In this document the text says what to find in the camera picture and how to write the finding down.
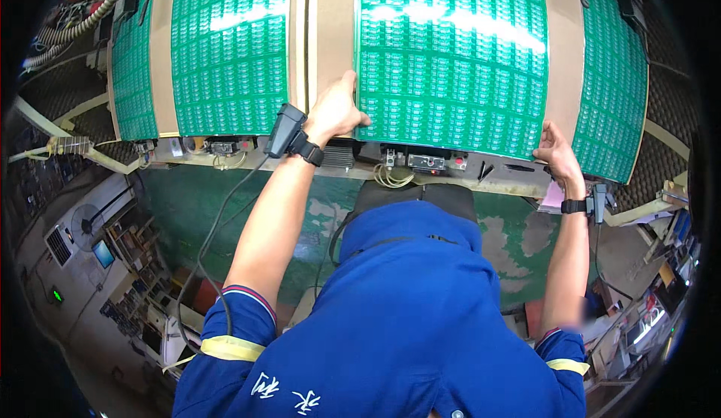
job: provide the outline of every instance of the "wristwatch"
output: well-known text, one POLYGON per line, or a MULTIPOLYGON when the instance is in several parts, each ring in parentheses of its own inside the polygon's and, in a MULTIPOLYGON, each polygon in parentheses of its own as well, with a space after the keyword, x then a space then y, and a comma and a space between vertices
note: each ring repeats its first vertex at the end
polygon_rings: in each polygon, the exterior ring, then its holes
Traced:
POLYGON ((320 149, 320 146, 308 141, 308 134, 302 130, 298 131, 298 134, 288 146, 288 152, 297 153, 303 157, 303 160, 318 168, 320 168, 320 165, 323 163, 324 153, 320 149))
POLYGON ((570 215, 571 213, 586 213, 586 201, 584 200, 564 200, 561 202, 561 213, 570 215))

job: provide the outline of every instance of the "air conditioner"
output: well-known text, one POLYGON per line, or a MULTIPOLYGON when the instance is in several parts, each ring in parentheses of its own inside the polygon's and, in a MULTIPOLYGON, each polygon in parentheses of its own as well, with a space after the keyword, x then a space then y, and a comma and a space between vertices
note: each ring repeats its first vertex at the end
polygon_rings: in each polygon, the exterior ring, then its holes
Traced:
POLYGON ((107 219, 130 202, 132 198, 133 190, 128 188, 128 182, 121 174, 113 174, 93 188, 60 217, 45 234, 45 244, 53 255, 53 259, 61 268, 65 268, 69 261, 82 251, 82 242, 78 240, 80 235, 74 235, 71 226, 73 216, 79 207, 93 205, 98 210, 102 210, 101 218, 107 219))
POLYGON ((73 240, 69 226, 62 222, 56 224, 45 235, 45 244, 61 268, 65 268, 67 263, 72 260, 73 255, 80 249, 73 240))

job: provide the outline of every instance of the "computer screen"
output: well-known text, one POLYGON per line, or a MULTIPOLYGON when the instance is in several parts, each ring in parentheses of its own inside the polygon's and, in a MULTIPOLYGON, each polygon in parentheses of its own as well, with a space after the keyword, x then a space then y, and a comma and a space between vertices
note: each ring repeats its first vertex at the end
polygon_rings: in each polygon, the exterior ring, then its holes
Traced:
POLYGON ((107 244, 105 244, 105 241, 100 241, 98 244, 92 247, 92 251, 95 254, 95 257, 97 257, 97 260, 100 262, 100 264, 103 266, 103 268, 107 268, 110 266, 111 263, 115 260, 115 257, 110 253, 110 250, 107 248, 107 244))

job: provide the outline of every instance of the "pcb panel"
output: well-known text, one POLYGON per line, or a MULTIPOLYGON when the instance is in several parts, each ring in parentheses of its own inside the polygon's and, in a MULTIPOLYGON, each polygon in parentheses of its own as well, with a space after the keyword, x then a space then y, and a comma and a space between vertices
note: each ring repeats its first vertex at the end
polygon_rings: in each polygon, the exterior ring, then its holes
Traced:
POLYGON ((628 183, 643 133, 647 64, 617 0, 583 10, 585 64, 573 151, 587 174, 628 183))
POLYGON ((356 0, 360 140, 532 159, 545 113, 545 0, 356 0))
MULTIPOLYGON (((139 0, 142 9, 145 0, 139 0)), ((150 0, 146 15, 153 8, 150 0)), ((149 39, 150 19, 138 26, 140 13, 136 12, 114 27, 113 42, 113 96, 115 117, 121 139, 145 140, 158 137, 153 111, 153 92, 150 87, 149 39)))
POLYGON ((287 0, 173 0, 181 135, 270 134, 288 101, 287 0))

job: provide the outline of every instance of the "yellow tape on sleeve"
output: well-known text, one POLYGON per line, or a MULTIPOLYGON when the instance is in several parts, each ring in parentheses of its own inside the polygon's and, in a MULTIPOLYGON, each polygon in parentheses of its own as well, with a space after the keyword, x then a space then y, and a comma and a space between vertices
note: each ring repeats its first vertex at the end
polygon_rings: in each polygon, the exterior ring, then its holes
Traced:
POLYGON ((566 370, 573 371, 574 373, 581 374, 582 376, 590 368, 588 363, 576 362, 572 359, 553 359, 546 362, 549 368, 552 370, 566 370))
MULTIPOLYGON (((205 355, 210 355, 217 359, 245 360, 247 362, 254 362, 257 360, 264 349, 265 346, 236 338, 231 335, 218 335, 217 337, 203 340, 203 343, 201 344, 201 352, 205 355)), ((168 368, 189 362, 193 359, 193 357, 195 357, 195 355, 192 355, 187 359, 179 360, 172 365, 168 365, 163 368, 163 373, 165 374, 168 368)))

